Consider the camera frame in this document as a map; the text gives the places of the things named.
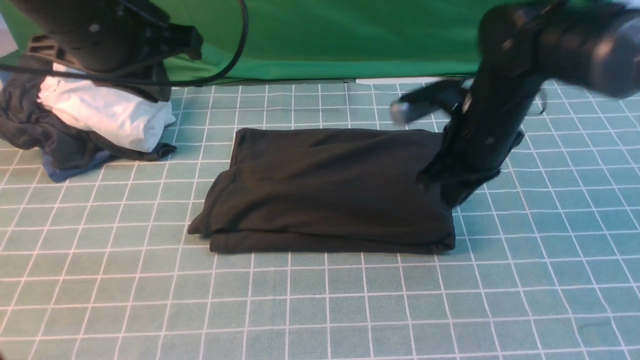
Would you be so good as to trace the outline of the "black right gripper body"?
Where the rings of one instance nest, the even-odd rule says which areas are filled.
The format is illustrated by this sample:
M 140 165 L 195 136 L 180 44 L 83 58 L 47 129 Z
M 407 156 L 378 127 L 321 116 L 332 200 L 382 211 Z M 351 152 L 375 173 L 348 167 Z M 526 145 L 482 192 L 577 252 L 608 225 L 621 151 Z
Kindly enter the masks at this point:
M 462 137 L 461 120 L 451 120 L 442 132 L 442 144 L 430 163 L 417 175 L 417 185 L 425 192 L 439 185 L 439 198 L 455 208 L 464 203 L 475 191 L 485 183 L 498 177 L 508 155 L 519 146 L 525 137 L 521 129 L 515 130 L 505 150 L 497 155 L 482 155 L 482 160 L 497 159 L 497 164 L 482 167 L 465 164 L 454 157 L 454 148 Z

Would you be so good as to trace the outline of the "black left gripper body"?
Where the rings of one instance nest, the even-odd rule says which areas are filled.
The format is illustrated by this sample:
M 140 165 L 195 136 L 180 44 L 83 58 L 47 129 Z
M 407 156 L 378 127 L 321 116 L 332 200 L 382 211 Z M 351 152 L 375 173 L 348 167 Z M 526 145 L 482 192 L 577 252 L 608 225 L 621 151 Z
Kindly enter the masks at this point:
M 165 60 L 180 54 L 199 60 L 202 42 L 193 26 L 91 22 L 64 33 L 36 35 L 26 53 L 76 75 L 90 75 L 98 87 L 158 103 L 168 101 L 171 92 Z

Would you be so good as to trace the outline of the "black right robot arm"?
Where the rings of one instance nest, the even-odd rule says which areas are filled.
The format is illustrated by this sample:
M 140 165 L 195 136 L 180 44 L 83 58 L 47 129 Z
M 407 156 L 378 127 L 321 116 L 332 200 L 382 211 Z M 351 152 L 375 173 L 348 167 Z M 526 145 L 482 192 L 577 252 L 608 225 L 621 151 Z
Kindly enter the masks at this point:
M 624 100 L 639 92 L 639 9 L 541 1 L 492 7 L 478 28 L 480 66 L 430 84 L 429 104 L 450 114 L 438 153 L 418 174 L 450 207 L 497 177 L 524 138 L 521 125 L 544 82 Z

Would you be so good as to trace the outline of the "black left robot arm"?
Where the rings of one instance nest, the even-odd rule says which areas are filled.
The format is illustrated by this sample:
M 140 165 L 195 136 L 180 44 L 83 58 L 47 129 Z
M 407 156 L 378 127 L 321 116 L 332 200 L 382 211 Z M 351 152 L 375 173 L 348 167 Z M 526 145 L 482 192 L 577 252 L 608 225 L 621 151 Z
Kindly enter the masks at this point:
M 202 57 L 196 27 L 170 21 L 150 0 L 14 0 L 12 5 L 43 34 L 33 36 L 26 53 L 87 75 L 146 81 L 146 85 L 94 84 L 157 103 L 171 88 L 166 59 Z

